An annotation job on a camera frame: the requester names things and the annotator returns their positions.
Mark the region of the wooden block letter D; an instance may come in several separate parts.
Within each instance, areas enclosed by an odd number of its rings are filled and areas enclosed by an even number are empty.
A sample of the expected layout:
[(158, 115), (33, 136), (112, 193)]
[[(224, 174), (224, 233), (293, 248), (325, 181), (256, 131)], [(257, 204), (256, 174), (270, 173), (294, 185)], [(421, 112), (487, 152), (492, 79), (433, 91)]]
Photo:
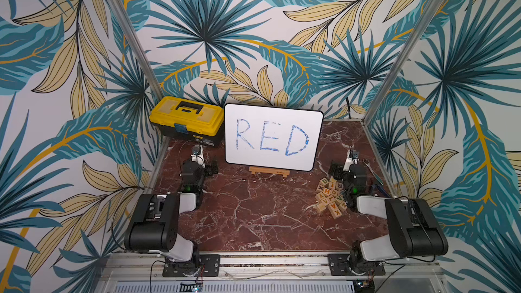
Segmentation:
[(327, 178), (322, 178), (322, 179), (320, 180), (319, 184), (320, 184), (321, 186), (323, 186), (323, 187), (328, 187), (329, 182), (330, 182), (330, 181), (329, 181)]

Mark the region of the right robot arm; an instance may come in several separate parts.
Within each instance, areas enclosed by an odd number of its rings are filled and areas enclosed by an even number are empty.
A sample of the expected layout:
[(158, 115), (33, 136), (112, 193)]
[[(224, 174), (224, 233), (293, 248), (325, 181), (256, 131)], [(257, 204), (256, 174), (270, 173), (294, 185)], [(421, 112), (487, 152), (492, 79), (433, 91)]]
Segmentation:
[(328, 174), (343, 185), (341, 197), (347, 208), (358, 214), (387, 221), (388, 234), (372, 240), (355, 241), (347, 254), (329, 254), (333, 276), (383, 275), (388, 260), (445, 255), (449, 243), (429, 204), (419, 198), (393, 198), (381, 178), (362, 163), (333, 162)]

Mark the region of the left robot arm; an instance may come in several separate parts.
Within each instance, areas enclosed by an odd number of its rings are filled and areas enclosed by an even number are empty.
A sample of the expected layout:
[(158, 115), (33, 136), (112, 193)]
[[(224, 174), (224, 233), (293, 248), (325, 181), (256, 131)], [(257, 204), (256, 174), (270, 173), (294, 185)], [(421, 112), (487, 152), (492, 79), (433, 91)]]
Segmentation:
[(125, 232), (124, 249), (163, 256), (167, 269), (187, 277), (201, 274), (198, 246), (179, 234), (179, 216), (200, 208), (204, 181), (216, 173), (215, 161), (202, 166), (188, 159), (181, 166), (179, 191), (141, 195)]

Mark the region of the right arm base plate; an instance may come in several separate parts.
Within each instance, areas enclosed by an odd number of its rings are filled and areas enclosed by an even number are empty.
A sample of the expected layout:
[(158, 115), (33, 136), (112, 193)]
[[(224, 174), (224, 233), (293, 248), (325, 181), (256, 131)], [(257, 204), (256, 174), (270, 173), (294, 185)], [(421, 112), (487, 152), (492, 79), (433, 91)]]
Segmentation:
[(385, 275), (383, 262), (367, 261), (350, 254), (328, 254), (327, 259), (332, 276)]

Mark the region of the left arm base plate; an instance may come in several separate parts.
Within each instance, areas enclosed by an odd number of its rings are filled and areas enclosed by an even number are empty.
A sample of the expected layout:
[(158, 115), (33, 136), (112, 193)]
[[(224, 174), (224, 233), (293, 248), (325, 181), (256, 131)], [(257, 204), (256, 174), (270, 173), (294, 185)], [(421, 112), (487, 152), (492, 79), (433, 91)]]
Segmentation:
[(165, 278), (181, 278), (181, 277), (218, 277), (221, 264), (221, 256), (219, 254), (203, 254), (194, 255), (191, 260), (180, 262), (166, 260), (163, 276)]

